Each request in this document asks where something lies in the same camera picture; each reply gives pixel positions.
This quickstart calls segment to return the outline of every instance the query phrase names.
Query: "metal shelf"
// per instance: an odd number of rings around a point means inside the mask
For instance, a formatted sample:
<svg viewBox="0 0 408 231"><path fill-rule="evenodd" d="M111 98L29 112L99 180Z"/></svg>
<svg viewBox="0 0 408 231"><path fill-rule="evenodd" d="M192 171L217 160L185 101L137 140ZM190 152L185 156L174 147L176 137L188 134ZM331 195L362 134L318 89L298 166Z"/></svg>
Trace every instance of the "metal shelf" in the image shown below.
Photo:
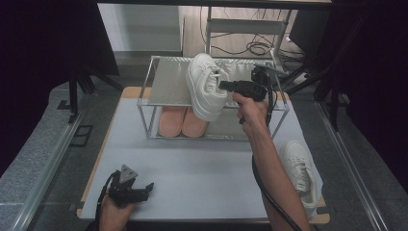
<svg viewBox="0 0 408 231"><path fill-rule="evenodd" d="M186 72L192 58L183 57L159 57L151 59L138 107L146 136L155 139L190 139L183 134L176 138L165 138L158 134L158 123L163 106L191 107L191 95L186 82ZM250 81L251 70L255 64L272 64L271 61L261 60L237 60L237 59L214 59L217 66L225 70L230 81ZM146 83L153 79L152 89L147 99L143 99ZM279 125L272 131L272 136L277 133L280 124L289 111L286 96L282 93L282 101L278 101L274 108L275 116L280 116ZM227 103L218 121L210 122L205 134L200 139L236 140L246 141L247 136L236 118L238 105L228 94Z"/></svg>

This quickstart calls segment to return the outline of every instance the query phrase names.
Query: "wire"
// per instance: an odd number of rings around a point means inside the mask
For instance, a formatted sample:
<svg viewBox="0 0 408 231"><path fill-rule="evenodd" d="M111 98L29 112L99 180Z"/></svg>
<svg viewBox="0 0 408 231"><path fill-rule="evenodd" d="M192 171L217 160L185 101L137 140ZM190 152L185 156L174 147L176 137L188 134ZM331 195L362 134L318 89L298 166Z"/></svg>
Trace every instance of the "wire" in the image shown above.
<svg viewBox="0 0 408 231"><path fill-rule="evenodd" d="M276 101L273 102L273 93L276 92L272 89L272 80L270 79L271 76L268 77L268 100L269 100L269 106L268 106L268 112L267 112L267 126L269 126L270 120L272 119L272 112L273 108L275 107Z"/></svg>
<svg viewBox="0 0 408 231"><path fill-rule="evenodd" d="M252 16L251 19L258 14L258 19L264 19L266 14L267 14L267 9L264 10L262 17L260 18L260 12L261 9L258 9ZM279 20L279 17L281 15L282 10L279 10L279 14L277 15L277 20ZM226 13L226 9L224 8L224 13L227 15L227 17L229 18L229 15ZM207 41L204 38L204 34L203 34L203 28L202 28L202 7L200 7L200 34L201 34L201 38L203 40L203 42L206 44ZM221 34L221 35L216 35L216 36L211 36L212 39L214 38L220 38L220 37L224 37L224 36L229 36L229 35L234 35L234 33L225 33L225 34ZM273 36L273 41L269 41L267 38L265 38L262 35L258 35L255 34L254 37L252 38L252 41L250 41L249 43L246 44L246 47L244 50L242 51L238 51L238 52L231 52L231 51L227 51L224 50L218 46L211 46L212 48L215 48L217 50L220 50L226 54L229 55L240 55L243 54L247 51L249 51L250 53L252 53L255 56L265 56L266 54L268 54L271 49L274 47L274 43L275 43L275 39L276 39L276 35ZM288 51L288 50L283 50L283 49L279 49L278 52L279 58L282 60L284 67L290 71L293 71L294 69L289 68L286 66L286 63L303 63L304 59L305 59L305 54L302 52L293 52L293 51Z"/></svg>
<svg viewBox="0 0 408 231"><path fill-rule="evenodd" d="M256 180L256 183L258 184L259 188L261 189L262 194L265 196L265 198L268 200L269 204L278 212L280 216L291 226L291 228L295 231L298 231L300 227L294 222L294 220L280 207L278 203L273 199L273 197L270 195L268 190L265 188L264 184L262 183L261 177L259 175L258 169L255 164L255 158L252 155L252 171L254 173L254 177Z"/></svg>
<svg viewBox="0 0 408 231"><path fill-rule="evenodd" d="M96 225L96 230L99 230L99 221L101 218L101 206L102 206L102 200L103 197L105 197L106 194L106 189L108 189L108 184L114 177L114 175L117 174L117 171L112 173L109 177L108 180L105 183L105 186L102 188L101 194L99 195L98 202L96 204L96 212L95 212L95 225Z"/></svg>

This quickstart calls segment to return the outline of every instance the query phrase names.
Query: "forearm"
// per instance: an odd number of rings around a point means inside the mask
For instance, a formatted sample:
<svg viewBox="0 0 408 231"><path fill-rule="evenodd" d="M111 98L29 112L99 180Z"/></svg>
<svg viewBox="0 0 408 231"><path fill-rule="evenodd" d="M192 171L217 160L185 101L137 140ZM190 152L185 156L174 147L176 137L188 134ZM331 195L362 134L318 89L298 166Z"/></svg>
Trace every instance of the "forearm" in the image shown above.
<svg viewBox="0 0 408 231"><path fill-rule="evenodd" d="M300 197L294 190L286 171L283 169L268 131L261 128L251 133L248 137L254 154L255 164L264 186L302 230L310 230ZM273 230L292 230L269 202L264 197L263 199Z"/></svg>

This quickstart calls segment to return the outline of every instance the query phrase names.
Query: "hand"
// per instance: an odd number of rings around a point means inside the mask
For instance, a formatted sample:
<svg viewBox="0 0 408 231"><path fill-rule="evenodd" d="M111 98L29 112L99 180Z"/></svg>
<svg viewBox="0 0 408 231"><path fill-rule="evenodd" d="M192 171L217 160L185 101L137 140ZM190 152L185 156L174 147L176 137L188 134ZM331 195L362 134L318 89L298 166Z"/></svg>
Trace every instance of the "hand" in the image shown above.
<svg viewBox="0 0 408 231"><path fill-rule="evenodd" d="M100 231L121 231L129 220L136 203L128 204L125 208L119 208L106 194L102 200Z"/></svg>
<svg viewBox="0 0 408 231"><path fill-rule="evenodd" d="M242 128L249 137L259 131L268 131L266 123L268 105L265 101L254 102L252 98L244 97L236 92L232 97L240 105L237 117L245 118Z"/></svg>

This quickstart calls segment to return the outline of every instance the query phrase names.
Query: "cable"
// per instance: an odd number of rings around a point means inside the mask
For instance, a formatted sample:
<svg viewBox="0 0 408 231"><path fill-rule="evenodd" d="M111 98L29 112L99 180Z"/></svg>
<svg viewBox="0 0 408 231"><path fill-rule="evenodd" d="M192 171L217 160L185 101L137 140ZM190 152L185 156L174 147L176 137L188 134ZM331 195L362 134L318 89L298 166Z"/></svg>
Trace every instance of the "cable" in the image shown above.
<svg viewBox="0 0 408 231"><path fill-rule="evenodd" d="M280 207L280 205L276 203L276 201L270 195L268 190L265 188L264 184L262 183L261 177L259 175L258 169L256 167L255 158L253 155L252 155L252 171L254 173L256 183L261 189L262 194L268 200L269 204L278 212L280 216L282 216L282 218L291 226L293 230L301 231L300 227L296 224L296 222L294 222L294 220L282 209L282 207Z"/></svg>
<svg viewBox="0 0 408 231"><path fill-rule="evenodd" d="M224 13L225 13L225 15L227 15L227 17L229 18L229 15L227 14L227 11L226 11L226 7L224 7Z"/></svg>
<svg viewBox="0 0 408 231"><path fill-rule="evenodd" d="M261 11L261 9L258 9L258 10L251 16L251 19L252 19L256 14L258 14L258 19L260 19L260 18L259 18L259 13L260 13L260 11ZM278 19L279 19L279 17L280 17L281 12L282 12L282 10L279 10L279 14L278 14L278 17L277 17ZM224 13L225 13L225 14L227 15L227 17L229 18L229 15L226 13L225 8L224 8ZM267 9L264 10L264 13L263 13L261 19L264 19L264 18L265 18L266 13L267 13ZM202 7L200 7L200 34L201 34L201 38L202 38L203 42L204 42L204 43L207 43L207 41L204 39L204 34L203 34L203 30L202 30ZM221 35L217 35L217 36L211 36L211 38L214 39L214 38L220 38L220 37L229 36L229 35L235 35L235 34L234 34L234 33L225 33L225 34L221 34ZM227 51L227 50L224 50L224 49L222 49L222 48L220 48L220 47L218 47L218 46L213 46L213 45L212 45L211 47L212 47L212 48L215 48L215 49L217 49L217 50L220 50L220 51L222 51L222 52L224 52L224 53L226 53L226 54L229 54L229 55L240 55L240 54L243 54L243 53L249 51L249 52L251 52L251 53L252 53L253 55L255 55L255 56L264 56L264 55L268 54L268 53L270 52L270 50L274 47L273 44L274 44L274 42L275 42L275 37L276 37L276 36L273 36L273 41L270 42L270 41L269 41L268 39L266 39L264 36L255 34L255 35L254 35L254 38L252 38L252 41L249 42L249 43L246 45L246 49L244 49L244 50L242 50L242 51L239 51L239 52ZM259 39L264 39L267 43L259 42ZM304 57L299 57L299 58L290 57L290 56L288 56L288 55L285 55L284 53L281 53L280 51L286 52L286 53L290 53L290 54L296 54L296 55L303 55L303 53L292 52L292 51L286 51L286 50L280 49L280 50L279 50L279 56L280 56L281 59L283 59L283 60L285 60L285 61L298 61L298 62L302 62L302 59L304 58Z"/></svg>
<svg viewBox="0 0 408 231"><path fill-rule="evenodd" d="M96 230L99 230L99 222L101 218L101 205L102 205L102 200L103 197L105 197L106 190L108 189L108 184L114 177L114 175L117 174L117 171L112 173L109 177L108 180L105 183L105 186L102 188L101 194L99 195L98 202L96 204L96 212L95 212L95 225L96 225Z"/></svg>

